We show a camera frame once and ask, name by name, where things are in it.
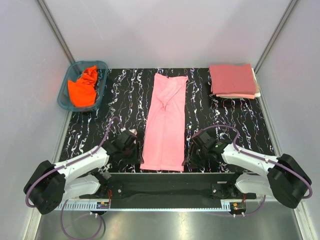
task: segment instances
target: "gray wall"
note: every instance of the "gray wall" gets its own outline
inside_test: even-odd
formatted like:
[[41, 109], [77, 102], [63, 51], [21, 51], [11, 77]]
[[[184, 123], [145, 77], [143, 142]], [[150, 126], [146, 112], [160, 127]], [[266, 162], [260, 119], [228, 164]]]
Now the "gray wall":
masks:
[[258, 72], [258, 81], [283, 152], [313, 181], [306, 201], [320, 236], [320, 1], [298, 3]]
[[0, 32], [0, 238], [18, 240], [23, 187], [52, 159], [66, 116], [56, 102], [69, 64], [35, 0], [2, 0]]
[[290, 0], [46, 0], [73, 56], [111, 68], [256, 65]]

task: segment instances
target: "pink towel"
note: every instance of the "pink towel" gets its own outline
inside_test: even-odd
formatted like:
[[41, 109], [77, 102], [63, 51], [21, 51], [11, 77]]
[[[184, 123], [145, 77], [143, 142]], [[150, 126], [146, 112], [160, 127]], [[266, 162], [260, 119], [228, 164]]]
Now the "pink towel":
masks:
[[215, 95], [246, 94], [255, 95], [256, 86], [250, 64], [236, 66], [231, 64], [212, 65], [211, 92]]
[[154, 76], [141, 169], [183, 171], [188, 77]]

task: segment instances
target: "black marbled surface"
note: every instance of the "black marbled surface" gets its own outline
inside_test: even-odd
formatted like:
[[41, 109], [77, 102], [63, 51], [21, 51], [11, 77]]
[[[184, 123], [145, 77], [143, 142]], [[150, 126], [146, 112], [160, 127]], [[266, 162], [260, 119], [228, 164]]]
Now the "black marbled surface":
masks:
[[[107, 78], [102, 103], [99, 109], [89, 112], [73, 112], [65, 137], [60, 160], [64, 161], [85, 153], [98, 145], [106, 126], [113, 116], [120, 117], [127, 129], [137, 129], [138, 139], [143, 143], [148, 111], [150, 108], [154, 76], [160, 73], [167, 77], [188, 76], [185, 100], [185, 152], [191, 136], [199, 129], [214, 124], [237, 128], [240, 138], [237, 144], [258, 153], [273, 155], [267, 126], [257, 100], [223, 99], [210, 91], [208, 68], [158, 68], [158, 69], [112, 69]], [[120, 126], [111, 128], [110, 137], [119, 133]], [[229, 129], [212, 129], [217, 139], [234, 138]], [[140, 165], [125, 165], [110, 162], [102, 170], [111, 173], [145, 173]], [[208, 163], [202, 169], [185, 166], [184, 172], [229, 172], [223, 163]]]

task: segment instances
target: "folded towel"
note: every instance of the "folded towel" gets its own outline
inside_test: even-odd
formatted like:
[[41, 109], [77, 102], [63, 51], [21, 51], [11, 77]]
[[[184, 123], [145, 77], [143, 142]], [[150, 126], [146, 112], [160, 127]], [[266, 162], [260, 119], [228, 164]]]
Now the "folded towel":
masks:
[[215, 95], [246, 94], [254, 95], [256, 86], [250, 64], [236, 66], [231, 64], [212, 65], [211, 91]]
[[217, 94], [217, 97], [220, 98], [225, 98], [225, 99], [255, 99], [255, 98], [259, 98], [261, 96], [260, 94], [260, 88], [256, 79], [256, 74], [253, 68], [251, 68], [252, 70], [252, 76], [254, 79], [254, 85], [255, 85], [255, 94], [251, 95], [251, 94], [241, 94], [241, 93], [225, 93], [225, 94]]

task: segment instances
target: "blue plastic basket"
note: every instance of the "blue plastic basket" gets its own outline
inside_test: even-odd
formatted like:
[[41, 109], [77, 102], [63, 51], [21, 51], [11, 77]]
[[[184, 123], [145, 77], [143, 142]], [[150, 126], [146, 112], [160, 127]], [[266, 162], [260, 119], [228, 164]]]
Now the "blue plastic basket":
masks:
[[[96, 91], [95, 103], [91, 106], [76, 107], [70, 101], [69, 91], [68, 91], [68, 80], [76, 82], [81, 77], [83, 71], [86, 68], [93, 67], [94, 65], [96, 65], [97, 72], [98, 72], [98, 79], [95, 84], [95, 91]], [[101, 104], [102, 97], [104, 95], [104, 90], [105, 90], [105, 86], [106, 86], [108, 73], [109, 73], [108, 66], [103, 61], [77, 61], [77, 62], [75, 62], [66, 71], [66, 74], [64, 76], [62, 86], [61, 86], [61, 89], [60, 89], [60, 92], [58, 95], [58, 100], [57, 100], [58, 104], [63, 109], [66, 109], [66, 110], [72, 111], [72, 112], [88, 112], [88, 111], [98, 109], [98, 107]]]

